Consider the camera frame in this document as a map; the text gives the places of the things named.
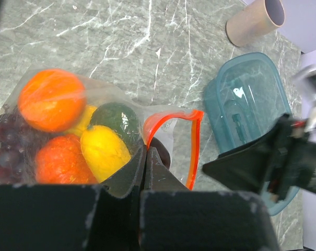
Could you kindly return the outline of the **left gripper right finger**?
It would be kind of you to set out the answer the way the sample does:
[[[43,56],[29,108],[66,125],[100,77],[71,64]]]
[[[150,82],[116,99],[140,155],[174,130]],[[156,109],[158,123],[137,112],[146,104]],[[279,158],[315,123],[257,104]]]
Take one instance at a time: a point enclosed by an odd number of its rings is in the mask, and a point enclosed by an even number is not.
[[[147,152],[145,190],[154,191],[189,191],[162,163],[156,148]]]

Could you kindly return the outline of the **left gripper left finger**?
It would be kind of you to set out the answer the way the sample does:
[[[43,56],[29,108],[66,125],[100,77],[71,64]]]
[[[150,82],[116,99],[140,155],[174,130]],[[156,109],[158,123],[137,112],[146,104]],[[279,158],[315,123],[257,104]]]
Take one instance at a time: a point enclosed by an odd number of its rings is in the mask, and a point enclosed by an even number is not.
[[[119,199],[127,197],[135,186],[140,186],[143,180],[147,150],[141,145],[131,160],[111,177],[101,183],[111,196]]]

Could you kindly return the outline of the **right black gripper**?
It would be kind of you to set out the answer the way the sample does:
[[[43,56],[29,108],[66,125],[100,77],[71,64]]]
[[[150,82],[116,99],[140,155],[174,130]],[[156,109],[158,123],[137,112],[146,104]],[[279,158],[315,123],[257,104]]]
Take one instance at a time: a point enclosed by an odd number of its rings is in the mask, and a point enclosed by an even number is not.
[[[202,172],[230,190],[260,194],[270,160],[271,200],[284,200],[291,187],[316,194],[316,65],[298,72],[294,82],[310,104],[305,119],[279,117],[274,126],[260,138],[218,155],[203,165]]]

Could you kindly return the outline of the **dark avocado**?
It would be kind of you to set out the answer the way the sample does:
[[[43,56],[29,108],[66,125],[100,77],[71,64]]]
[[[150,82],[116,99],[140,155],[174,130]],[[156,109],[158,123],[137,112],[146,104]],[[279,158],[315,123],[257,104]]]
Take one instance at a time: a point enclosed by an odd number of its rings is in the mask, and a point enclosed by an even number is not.
[[[150,146],[156,148],[163,165],[167,169],[170,169],[171,158],[166,147],[155,137],[153,137]]]

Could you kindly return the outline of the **green lime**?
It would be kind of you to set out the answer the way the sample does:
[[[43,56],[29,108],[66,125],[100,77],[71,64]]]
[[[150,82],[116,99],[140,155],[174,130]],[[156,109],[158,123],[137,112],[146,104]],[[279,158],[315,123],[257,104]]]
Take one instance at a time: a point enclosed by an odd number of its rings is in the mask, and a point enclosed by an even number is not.
[[[99,106],[92,114],[90,126],[100,125],[112,129],[133,154],[140,140],[140,126],[135,111],[125,104],[110,102]]]

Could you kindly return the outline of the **small orange pumpkin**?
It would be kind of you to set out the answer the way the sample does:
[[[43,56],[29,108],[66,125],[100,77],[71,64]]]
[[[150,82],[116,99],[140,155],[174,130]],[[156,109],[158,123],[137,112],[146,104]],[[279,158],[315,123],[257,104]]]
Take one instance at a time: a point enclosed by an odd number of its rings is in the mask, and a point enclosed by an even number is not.
[[[36,180],[40,184],[96,184],[74,134],[57,136],[36,154]]]

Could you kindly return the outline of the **yellow lemon piece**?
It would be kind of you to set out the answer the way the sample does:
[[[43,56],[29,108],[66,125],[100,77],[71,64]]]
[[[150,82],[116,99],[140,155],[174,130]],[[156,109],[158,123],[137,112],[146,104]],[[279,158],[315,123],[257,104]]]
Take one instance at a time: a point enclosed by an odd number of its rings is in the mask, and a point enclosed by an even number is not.
[[[91,117],[93,113],[97,110],[96,106],[86,105],[85,110],[82,113],[81,117],[79,118],[78,122],[72,126],[70,129],[66,130],[65,133],[71,133],[78,137],[81,137],[82,133],[87,129],[89,126]]]

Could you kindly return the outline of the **clear zip top bag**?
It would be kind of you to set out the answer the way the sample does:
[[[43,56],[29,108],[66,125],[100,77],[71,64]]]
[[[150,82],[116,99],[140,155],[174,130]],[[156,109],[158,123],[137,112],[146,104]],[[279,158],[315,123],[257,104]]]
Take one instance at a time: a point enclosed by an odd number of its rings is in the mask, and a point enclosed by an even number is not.
[[[57,68],[29,68],[0,109],[0,182],[87,185],[104,182],[140,147],[170,166],[173,133],[189,121],[185,152],[192,189],[204,113],[142,106],[121,89]]]

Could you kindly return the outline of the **orange tangerine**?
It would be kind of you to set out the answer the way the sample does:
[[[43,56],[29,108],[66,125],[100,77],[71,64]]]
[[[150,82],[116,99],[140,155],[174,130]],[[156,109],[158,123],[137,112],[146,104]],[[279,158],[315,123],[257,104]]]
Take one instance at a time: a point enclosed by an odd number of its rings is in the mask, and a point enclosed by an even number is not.
[[[86,88],[75,74],[46,69],[39,71],[22,88],[17,107],[33,128],[63,132],[79,120],[86,103]]]

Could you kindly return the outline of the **purple grape bunch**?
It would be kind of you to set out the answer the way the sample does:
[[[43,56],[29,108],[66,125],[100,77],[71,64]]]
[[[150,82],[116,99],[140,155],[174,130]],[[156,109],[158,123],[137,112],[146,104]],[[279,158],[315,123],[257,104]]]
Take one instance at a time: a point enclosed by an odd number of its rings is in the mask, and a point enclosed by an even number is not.
[[[0,110],[0,183],[34,183],[33,157],[36,130],[18,107],[4,104]]]

